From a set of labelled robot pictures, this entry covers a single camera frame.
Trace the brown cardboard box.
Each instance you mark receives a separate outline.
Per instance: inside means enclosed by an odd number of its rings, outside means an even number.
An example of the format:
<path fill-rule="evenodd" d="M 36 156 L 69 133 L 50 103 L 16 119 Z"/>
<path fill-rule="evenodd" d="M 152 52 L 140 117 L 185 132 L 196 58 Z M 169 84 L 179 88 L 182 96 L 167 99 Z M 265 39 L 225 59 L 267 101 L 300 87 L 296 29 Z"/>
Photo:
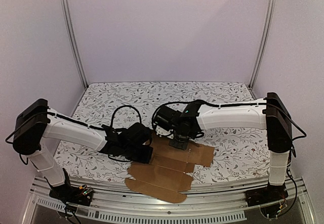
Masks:
<path fill-rule="evenodd" d="M 152 135 L 152 157 L 149 163 L 133 162 L 128 169 L 126 186 L 135 192 L 173 204 L 186 200 L 196 165 L 210 167 L 214 147 L 189 141 L 187 149 L 169 145 L 170 139 Z"/>

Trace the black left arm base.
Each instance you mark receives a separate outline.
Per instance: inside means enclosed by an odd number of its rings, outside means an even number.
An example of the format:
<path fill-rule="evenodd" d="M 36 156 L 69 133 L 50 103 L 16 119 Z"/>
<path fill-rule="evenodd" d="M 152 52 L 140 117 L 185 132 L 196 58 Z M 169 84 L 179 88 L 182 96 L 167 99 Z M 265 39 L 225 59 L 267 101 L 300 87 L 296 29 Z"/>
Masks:
<path fill-rule="evenodd" d="M 74 203 L 83 206 L 90 206 L 94 194 L 94 189 L 87 185 L 74 187 L 70 183 L 69 175 L 63 168 L 64 183 L 57 187 L 53 187 L 49 182 L 51 188 L 49 196 L 60 200 L 62 203 Z"/>

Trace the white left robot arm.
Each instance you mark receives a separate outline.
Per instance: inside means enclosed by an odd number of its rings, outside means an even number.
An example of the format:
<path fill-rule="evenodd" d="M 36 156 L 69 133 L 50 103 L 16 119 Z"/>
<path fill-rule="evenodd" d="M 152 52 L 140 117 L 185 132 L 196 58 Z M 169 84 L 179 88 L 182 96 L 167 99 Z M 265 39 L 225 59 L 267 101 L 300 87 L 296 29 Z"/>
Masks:
<path fill-rule="evenodd" d="M 144 164 L 150 162 L 153 152 L 151 131 L 141 121 L 129 128 L 96 127 L 58 113 L 45 99 L 36 100 L 17 116 L 11 137 L 13 149 L 25 155 L 65 201 L 75 197 L 75 189 L 67 183 L 68 176 L 43 144 L 44 139 L 71 142 L 110 158 L 122 156 Z"/>

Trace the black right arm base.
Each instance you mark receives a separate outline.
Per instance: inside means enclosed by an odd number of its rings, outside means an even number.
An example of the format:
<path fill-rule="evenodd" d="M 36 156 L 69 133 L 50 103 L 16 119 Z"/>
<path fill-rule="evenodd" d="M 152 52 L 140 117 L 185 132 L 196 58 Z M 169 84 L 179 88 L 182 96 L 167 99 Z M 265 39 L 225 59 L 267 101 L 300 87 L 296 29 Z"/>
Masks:
<path fill-rule="evenodd" d="M 248 207 L 267 204 L 287 198 L 286 185 L 273 186 L 270 183 L 265 187 L 245 191 L 245 201 Z"/>

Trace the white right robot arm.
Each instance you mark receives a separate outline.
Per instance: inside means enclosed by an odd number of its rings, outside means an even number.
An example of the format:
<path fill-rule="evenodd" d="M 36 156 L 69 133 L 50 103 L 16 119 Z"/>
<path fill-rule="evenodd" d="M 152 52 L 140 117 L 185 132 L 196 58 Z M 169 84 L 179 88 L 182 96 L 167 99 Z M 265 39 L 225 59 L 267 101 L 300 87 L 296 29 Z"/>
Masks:
<path fill-rule="evenodd" d="M 268 186 L 262 198 L 272 202 L 285 183 L 289 153 L 293 144 L 291 117 L 275 93 L 266 98 L 234 104 L 211 104 L 195 100 L 187 104 L 175 119 L 170 146 L 185 150 L 190 139 L 204 130 L 247 127 L 267 131 L 270 151 Z"/>

